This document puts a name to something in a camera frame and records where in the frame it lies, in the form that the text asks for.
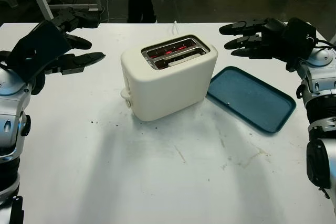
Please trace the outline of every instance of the desk leg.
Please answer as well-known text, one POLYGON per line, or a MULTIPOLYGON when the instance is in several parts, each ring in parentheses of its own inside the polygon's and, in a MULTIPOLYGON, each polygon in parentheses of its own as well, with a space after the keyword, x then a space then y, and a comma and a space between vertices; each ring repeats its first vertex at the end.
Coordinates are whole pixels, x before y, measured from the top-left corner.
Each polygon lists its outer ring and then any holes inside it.
POLYGON ((36 2, 40 7, 41 12, 45 19, 50 20, 54 18, 46 0, 36 0, 36 2))

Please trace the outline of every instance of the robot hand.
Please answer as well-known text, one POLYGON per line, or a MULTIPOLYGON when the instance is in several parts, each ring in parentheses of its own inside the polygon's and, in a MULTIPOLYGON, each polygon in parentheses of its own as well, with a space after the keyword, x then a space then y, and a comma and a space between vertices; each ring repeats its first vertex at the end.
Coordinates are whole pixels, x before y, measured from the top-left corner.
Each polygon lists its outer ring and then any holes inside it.
POLYGON ((288 24, 268 18, 238 22, 219 29, 223 35, 243 37, 225 44, 237 49, 234 56, 251 59, 277 58, 286 69, 297 71, 302 83, 297 98, 303 98, 308 127, 307 175, 336 209, 336 51, 335 46, 316 38, 316 29, 297 18, 288 24), (322 42, 327 46, 317 46, 322 42))
POLYGON ((64 55, 70 49, 91 48, 90 42, 67 32, 98 24, 87 14, 66 9, 38 24, 11 52, 0 52, 0 223, 23 222, 17 170, 30 131, 30 117, 24 112, 30 95, 42 90, 45 74, 83 72, 105 57, 101 52, 64 55))

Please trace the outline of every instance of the table surface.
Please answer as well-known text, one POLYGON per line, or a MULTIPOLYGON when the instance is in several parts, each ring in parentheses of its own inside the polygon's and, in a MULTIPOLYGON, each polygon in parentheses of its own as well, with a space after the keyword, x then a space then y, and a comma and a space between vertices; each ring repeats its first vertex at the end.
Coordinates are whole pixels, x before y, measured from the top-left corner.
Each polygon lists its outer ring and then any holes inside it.
MULTIPOLYGON (((223 24, 178 24, 219 52, 214 75, 237 66, 295 98, 300 84, 277 60, 231 56, 223 24)), ((12 50, 34 24, 4 24, 12 50)), ((49 75, 26 113, 32 128, 20 164, 25 224, 335 223, 330 200, 306 175, 308 120, 302 101, 266 135, 211 101, 141 122, 120 97, 121 53, 172 34, 172 24, 101 24, 72 34, 103 61, 83 73, 49 75)), ((85 52, 74 50, 79 55, 85 52)))

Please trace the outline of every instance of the toaster slot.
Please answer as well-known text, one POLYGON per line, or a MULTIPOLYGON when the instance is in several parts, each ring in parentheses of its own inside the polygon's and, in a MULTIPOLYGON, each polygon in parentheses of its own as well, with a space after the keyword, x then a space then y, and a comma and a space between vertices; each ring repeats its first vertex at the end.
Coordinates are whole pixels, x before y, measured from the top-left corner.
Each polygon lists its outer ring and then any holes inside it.
POLYGON ((154 64, 158 69, 164 69, 164 68, 173 66, 174 65, 172 64, 173 62, 176 62, 176 63, 177 61, 182 62, 182 59, 185 59, 185 61, 187 61, 189 59, 196 58, 203 54, 205 54, 205 51, 202 48, 197 47, 197 48, 190 49, 188 51, 179 52, 172 56, 167 56, 163 59, 155 61, 154 64))
POLYGON ((156 70, 172 67, 210 52, 196 36, 188 35, 144 48, 141 54, 156 70))

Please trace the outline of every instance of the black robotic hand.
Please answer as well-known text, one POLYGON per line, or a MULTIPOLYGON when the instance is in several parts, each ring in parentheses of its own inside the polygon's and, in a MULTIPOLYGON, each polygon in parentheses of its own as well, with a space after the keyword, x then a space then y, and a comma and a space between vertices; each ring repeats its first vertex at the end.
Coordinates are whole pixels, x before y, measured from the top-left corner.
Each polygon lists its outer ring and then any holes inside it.
POLYGON ((236 49, 232 55, 277 58, 286 62, 288 71, 297 71, 301 78, 297 98, 303 99, 310 122, 307 175, 336 209, 335 45, 316 38, 316 28, 297 18, 290 19, 287 25, 272 18, 238 22, 221 27, 219 32, 243 35, 225 44, 225 49, 236 49))
POLYGON ((98 25, 99 20, 88 14, 70 8, 62 10, 56 18, 39 23, 19 40, 12 52, 1 51, 0 60, 6 62, 1 67, 12 69, 24 82, 31 82, 32 94, 38 94, 44 87, 45 74, 83 72, 85 66, 104 58, 101 52, 77 57, 64 55, 70 49, 90 49, 92 46, 91 42, 67 32, 98 25))
POLYGON ((251 59, 276 58, 286 62, 286 69, 290 72, 296 70, 300 59, 309 57, 317 42, 316 29, 297 18, 292 18, 287 25, 273 18, 242 21, 223 26, 219 32, 243 35, 225 44, 225 49, 238 48, 232 55, 251 59))

